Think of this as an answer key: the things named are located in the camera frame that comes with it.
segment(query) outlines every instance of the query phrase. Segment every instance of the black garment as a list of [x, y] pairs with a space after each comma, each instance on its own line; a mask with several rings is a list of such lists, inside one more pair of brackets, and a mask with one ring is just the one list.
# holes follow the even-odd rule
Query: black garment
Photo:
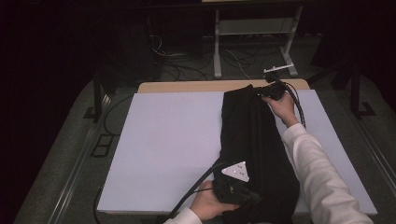
[[225, 224], [292, 223], [300, 184], [286, 154], [274, 114], [251, 85], [224, 93], [221, 151], [217, 162], [247, 163], [246, 187], [262, 197], [223, 213]]

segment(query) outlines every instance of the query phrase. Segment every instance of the table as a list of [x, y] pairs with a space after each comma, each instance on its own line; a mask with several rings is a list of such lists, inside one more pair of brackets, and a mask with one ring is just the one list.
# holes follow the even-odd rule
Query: table
[[[361, 211], [376, 214], [315, 91], [309, 90], [304, 80], [286, 81], [298, 89], [308, 131], [323, 145], [352, 195], [360, 201]], [[98, 211], [109, 214], [162, 214], [172, 210], [219, 156], [220, 111], [224, 91], [247, 84], [263, 86], [263, 82], [142, 84], [131, 103]], [[280, 133], [286, 131], [278, 118], [276, 127]], [[184, 205], [190, 204], [191, 200], [192, 197]], [[295, 213], [308, 211], [301, 196]]]

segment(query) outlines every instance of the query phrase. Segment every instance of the white sleeve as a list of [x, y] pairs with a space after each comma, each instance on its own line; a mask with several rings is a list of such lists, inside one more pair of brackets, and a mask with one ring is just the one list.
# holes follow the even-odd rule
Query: white sleeve
[[170, 218], [163, 224], [202, 224], [202, 221], [189, 208], [183, 208], [175, 218]]
[[282, 140], [292, 156], [313, 223], [373, 223], [359, 211], [358, 200], [302, 124], [289, 127]]

